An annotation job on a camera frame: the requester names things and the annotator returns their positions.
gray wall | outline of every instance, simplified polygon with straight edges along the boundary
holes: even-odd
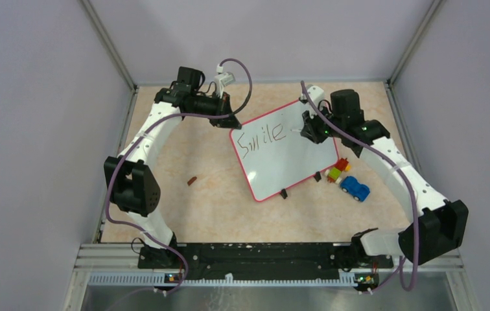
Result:
[[[59,310],[129,93],[76,0],[0,1],[0,310]]]
[[[226,57],[257,82],[386,79],[431,2],[92,0],[138,84],[168,84],[181,65],[209,78]]]
[[[397,98],[424,175],[470,209],[461,254],[490,310],[490,1],[444,4]]]

cable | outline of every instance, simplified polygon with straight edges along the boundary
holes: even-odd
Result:
[[[247,69],[247,67],[245,67],[245,65],[241,61],[236,60],[235,58],[226,58],[225,60],[220,62],[219,66],[222,66],[226,62],[238,63],[243,68],[243,70],[245,70],[245,73],[247,74],[247,79],[249,79],[249,93],[247,93],[247,97],[245,97],[243,104],[241,104],[241,106],[239,106],[239,108],[237,108],[234,112],[231,112],[228,114],[228,116],[231,117],[233,115],[236,115],[238,112],[243,110],[243,108],[245,108],[245,106],[247,106],[247,103],[249,102],[249,99],[251,98],[251,94],[253,93],[253,80],[251,79],[251,74],[249,73],[249,70]]]
[[[207,89],[207,91],[204,91],[204,92],[197,92],[197,93],[201,93],[203,95],[207,95],[207,93],[211,90],[211,85],[214,85],[215,86],[215,92],[216,92],[216,83],[215,81],[211,81],[211,83],[209,83],[209,88]]]
[[[135,241],[136,239],[138,239],[138,240],[139,240],[139,241],[142,243],[142,245],[146,245],[146,242],[144,242],[144,240],[142,240],[141,238],[133,238],[133,239],[132,239],[132,241],[130,241],[130,249],[132,249],[132,251],[133,251],[135,254],[140,255],[140,252],[139,252],[139,251],[135,251],[135,250],[134,250],[134,247],[133,247],[133,245],[134,245],[134,241]]]
[[[316,107],[316,105],[314,104],[314,102],[310,98],[310,95],[308,94],[308,90],[306,89],[306,85],[304,84],[304,81],[301,81],[300,82],[300,86],[302,88],[302,93],[306,96],[308,102],[310,103],[310,105],[312,106],[312,108],[314,109],[314,111],[320,116],[320,118],[331,129],[333,129],[334,131],[336,131],[342,137],[344,137],[344,138],[346,138],[346,139],[348,139],[348,140],[350,140],[350,141],[352,141],[352,142],[360,145],[361,147],[368,149],[369,151],[373,152],[374,154],[378,155],[383,160],[385,160],[386,162],[388,162],[391,167],[397,167],[396,163],[394,163],[394,161],[392,161],[385,154],[383,154],[382,152],[378,151],[377,149],[374,149],[370,145],[368,145],[366,143],[363,143],[362,141],[359,141],[355,137],[353,137],[351,135],[348,135],[343,130],[341,130],[337,126],[335,126],[331,121],[329,121],[327,119],[327,117],[325,117],[321,113],[321,111],[318,109],[318,107]],[[413,288],[415,288],[415,284],[417,283],[417,269],[419,267],[419,219],[418,219],[419,218],[419,211],[417,210],[417,199],[415,198],[415,192],[413,190],[413,186],[411,185],[411,182],[409,181],[409,179],[407,178],[407,176],[405,176],[405,173],[401,170],[401,168],[398,168],[396,170],[396,172],[398,173],[398,175],[400,175],[400,177],[402,178],[402,180],[405,183],[405,187],[407,188],[407,191],[409,192],[409,197],[410,197],[410,200],[411,200],[411,206],[412,206],[412,209],[413,209],[413,240],[414,240],[413,241],[413,270],[411,272],[411,280],[410,280],[410,283],[409,283],[408,286],[405,286],[405,282],[403,280],[403,263],[405,262],[405,258],[403,258],[402,256],[400,256],[400,264],[399,264],[398,268],[387,279],[385,279],[382,283],[380,283],[379,284],[379,287],[377,287],[373,291],[378,290],[383,284],[386,284],[386,282],[388,282],[392,277],[395,276],[395,274],[396,274],[396,272],[398,270],[400,272],[400,282],[401,282],[401,285],[402,285],[402,287],[403,287],[404,290],[406,290],[407,292],[413,290]]]
[[[203,86],[203,84],[205,83],[205,74],[203,73],[203,71],[201,72],[201,84],[199,85],[199,87],[197,88],[197,90],[199,91],[199,89]]]
[[[154,287],[141,287],[141,288],[137,288],[137,289],[133,290],[132,292],[128,292],[123,297],[121,297],[118,300],[116,300],[114,303],[111,304],[111,306],[109,306],[106,309],[106,311],[113,310],[113,307],[115,307],[118,304],[122,303],[125,299],[129,298],[130,296],[132,296],[134,294],[138,294],[139,292],[145,292],[145,291],[150,291],[150,290],[152,290],[154,292],[157,292],[158,291],[158,289],[157,288],[154,288]]]
[[[318,103],[318,109],[321,110],[320,107],[321,107],[322,102],[326,102],[327,103],[327,110],[329,110],[330,113],[333,113],[333,109],[331,108],[331,103],[327,99],[320,100],[320,102]]]

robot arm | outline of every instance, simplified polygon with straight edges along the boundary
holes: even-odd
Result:
[[[307,102],[304,96],[301,101]],[[330,109],[324,107],[320,112],[348,135],[388,156],[396,166],[393,167],[370,149],[342,137],[328,127],[319,115],[310,116],[308,111],[303,114],[304,128],[301,135],[313,143],[322,143],[328,137],[341,138],[344,146],[352,149],[382,178],[398,199],[409,221],[413,222],[410,194],[397,169],[401,169],[411,183],[419,215],[419,264],[461,245],[468,208],[461,201],[449,202],[444,195],[434,190],[400,153],[390,133],[379,121],[365,121],[358,93],[351,89],[333,92]],[[352,243],[361,249],[362,255],[404,255],[411,261],[413,259],[412,225],[405,230],[369,229],[356,234]]]
[[[138,138],[141,142],[131,151],[117,174],[110,201],[117,204],[120,210],[126,212],[132,220],[155,236],[161,243],[169,245],[176,241],[172,230],[167,227],[159,212],[159,199],[161,189],[150,168],[156,164],[157,157],[170,133],[179,125],[183,117],[173,117],[162,122],[151,132],[146,130],[163,117],[177,113],[194,113],[199,115],[221,116],[231,113],[230,97],[227,93],[219,91],[211,96],[198,92],[200,80],[205,80],[201,71],[180,67],[178,78],[170,88],[163,88],[156,95],[152,110],[132,142],[118,155],[118,158],[108,157],[104,162],[106,183],[110,182],[115,167],[122,155],[127,153]],[[223,80],[223,85],[232,81]],[[223,119],[209,121],[218,128],[241,128],[241,124],[234,115]],[[153,248],[161,246],[149,238],[145,242]]]

enclosure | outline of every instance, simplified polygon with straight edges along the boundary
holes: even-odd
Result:
[[[463,244],[420,266],[412,292],[396,280],[373,297],[302,283],[190,286],[117,308],[490,309],[490,2],[26,0],[0,3],[0,310],[104,310],[151,286],[109,281],[143,271],[130,245],[140,232],[103,217],[102,165],[179,66],[210,81],[227,57],[253,78],[242,122],[296,100],[300,80],[326,94],[356,90],[366,118],[387,127],[429,184],[467,204]],[[248,85],[228,66],[235,108]],[[228,135],[186,118],[159,155],[161,213],[181,243],[346,243],[369,227],[409,225],[384,181],[339,144],[371,188],[365,202],[309,179],[258,203]]]

table surface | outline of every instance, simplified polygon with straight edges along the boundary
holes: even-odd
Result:
[[[339,89],[357,91],[366,119],[379,120],[403,151],[382,82],[313,84],[325,90],[326,98]],[[145,122],[160,88],[140,87],[126,144]],[[235,109],[248,85],[232,85],[225,91]],[[243,123],[292,102],[299,93],[298,83],[254,84],[251,100],[238,120]],[[352,166],[345,176],[354,176],[371,189],[365,202],[356,202],[325,178],[319,183],[308,179],[288,189],[286,200],[275,196],[256,202],[228,131],[212,127],[205,119],[186,118],[157,159],[154,175],[161,187],[159,208],[178,242],[345,242],[367,228],[409,225],[402,207],[376,173],[340,141],[339,154]],[[197,180],[188,186],[193,176]],[[110,212],[114,219],[130,220],[116,205],[111,205]],[[138,230],[107,223],[102,242],[129,242],[137,236],[141,236]]]

